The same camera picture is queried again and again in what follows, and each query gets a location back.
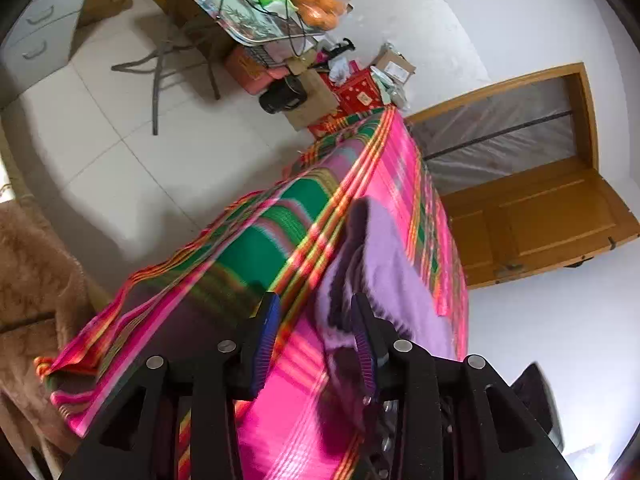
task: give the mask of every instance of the bed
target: bed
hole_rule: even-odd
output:
[[[283,318],[266,386],[236,402],[248,480],[348,478],[360,434],[342,413],[314,329],[314,292],[339,246],[353,200],[370,196],[393,217],[406,256],[450,320],[466,355],[467,294],[447,216],[401,115],[393,107],[350,116],[268,190],[230,205],[190,244],[128,278],[113,302],[36,370],[69,427],[83,436],[100,408],[149,356],[206,348],[251,316],[266,290]],[[191,412],[181,415],[177,478],[190,478]]]

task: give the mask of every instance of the cabinet drawer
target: cabinet drawer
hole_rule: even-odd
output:
[[[0,108],[67,64],[78,13],[49,23],[0,54]]]
[[[15,22],[5,45],[12,46],[39,28],[78,12],[83,2],[84,0],[33,0]]]

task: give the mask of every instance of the metal rivet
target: metal rivet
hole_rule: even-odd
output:
[[[150,370],[156,370],[156,368],[161,367],[164,364],[164,359],[162,359],[159,355],[152,355],[149,359],[146,360],[146,367]]]
[[[223,354],[228,354],[229,352],[233,352],[236,349],[236,343],[231,341],[231,339],[225,339],[224,341],[220,341],[218,343],[218,351]]]
[[[469,363],[469,366],[475,368],[476,370],[482,370],[484,368],[484,365],[486,364],[484,357],[475,354],[470,355],[468,358],[466,358],[466,362]]]
[[[394,348],[399,352],[409,352],[414,345],[411,344],[411,341],[407,341],[406,339],[398,339],[394,343]]]

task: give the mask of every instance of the wooden door frame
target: wooden door frame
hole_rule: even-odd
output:
[[[531,83],[564,78],[567,95],[572,108],[572,122],[574,126],[575,145],[577,155],[594,170],[598,170],[598,131],[596,129],[595,113],[593,110],[593,98],[589,78],[583,62],[556,66],[521,75],[507,81],[502,81],[489,86],[479,88],[467,94],[454,97],[448,101],[437,104],[426,110],[422,110],[405,119],[409,127],[421,123],[427,119],[449,112],[464,105],[526,86]]]

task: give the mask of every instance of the purple towel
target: purple towel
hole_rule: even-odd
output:
[[[318,288],[316,326],[334,386],[347,413],[362,426],[364,393],[350,316],[356,292],[364,292],[376,317],[391,321],[401,337],[437,357],[455,359],[455,352],[450,320],[436,314],[389,212],[371,197],[354,201],[346,240]]]

